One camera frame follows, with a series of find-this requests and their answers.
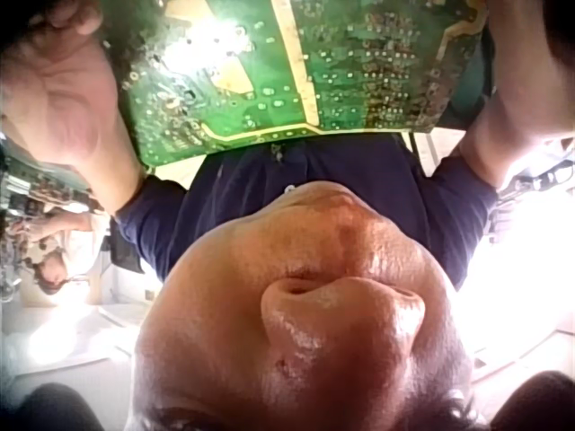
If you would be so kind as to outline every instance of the nose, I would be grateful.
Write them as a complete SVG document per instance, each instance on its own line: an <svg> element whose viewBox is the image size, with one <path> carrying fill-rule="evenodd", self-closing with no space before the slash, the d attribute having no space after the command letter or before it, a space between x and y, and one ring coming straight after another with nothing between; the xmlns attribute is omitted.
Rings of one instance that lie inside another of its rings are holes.
<svg viewBox="0 0 575 431"><path fill-rule="evenodd" d="M271 354L296 374L358 354L398 365L409 357L424 314L418 295L360 277L285 278L261 300Z"/></svg>

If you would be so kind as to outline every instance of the circuit board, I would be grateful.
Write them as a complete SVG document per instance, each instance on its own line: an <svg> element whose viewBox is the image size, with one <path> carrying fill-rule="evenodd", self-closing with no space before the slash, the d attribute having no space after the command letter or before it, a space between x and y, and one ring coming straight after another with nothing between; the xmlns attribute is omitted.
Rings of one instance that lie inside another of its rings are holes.
<svg viewBox="0 0 575 431"><path fill-rule="evenodd" d="M120 109L150 166L303 136L430 131L486 20L483 0L102 8Z"/></svg>

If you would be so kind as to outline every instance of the navy blue shirt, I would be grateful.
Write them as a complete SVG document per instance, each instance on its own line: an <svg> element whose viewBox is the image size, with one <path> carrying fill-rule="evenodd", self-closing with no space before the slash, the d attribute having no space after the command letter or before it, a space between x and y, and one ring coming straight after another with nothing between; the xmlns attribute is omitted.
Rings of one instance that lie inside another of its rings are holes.
<svg viewBox="0 0 575 431"><path fill-rule="evenodd" d="M436 258L459 287L497 200L461 157L432 177L397 135L321 136L206 158L190 190L154 176L119 213L124 237L164 280L200 236L258 211L286 188L329 180L351 189Z"/></svg>

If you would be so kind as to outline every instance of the person in background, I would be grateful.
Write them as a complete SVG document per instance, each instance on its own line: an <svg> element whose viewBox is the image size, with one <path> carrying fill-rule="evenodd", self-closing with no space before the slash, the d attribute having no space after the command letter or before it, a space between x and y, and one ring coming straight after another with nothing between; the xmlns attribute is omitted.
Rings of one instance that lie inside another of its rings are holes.
<svg viewBox="0 0 575 431"><path fill-rule="evenodd" d="M40 249L51 238L56 247L35 263L27 258L25 263L34 271L34 278L47 295L54 295L70 279L86 274L96 261L108 227L107 215L70 213L59 210L13 227L24 232L30 243L38 242Z"/></svg>
<svg viewBox="0 0 575 431"><path fill-rule="evenodd" d="M510 165L575 133L574 41L548 33L545 4L488 1L498 92L432 177L398 136L321 136L282 157L209 156L190 190L145 176L92 36L97 4L34 20L3 56L3 128L74 166L164 281L127 430L482 429L456 289ZM536 397L504 411L572 429L563 383L547 379L559 411Z"/></svg>

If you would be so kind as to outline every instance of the green circuit board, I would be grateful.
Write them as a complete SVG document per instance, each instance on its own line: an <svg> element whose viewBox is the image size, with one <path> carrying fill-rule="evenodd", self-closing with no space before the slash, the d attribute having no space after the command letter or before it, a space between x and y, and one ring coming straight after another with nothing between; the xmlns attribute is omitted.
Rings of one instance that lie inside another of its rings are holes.
<svg viewBox="0 0 575 431"><path fill-rule="evenodd" d="M141 160L303 136L430 131L483 0L102 0Z"/></svg>

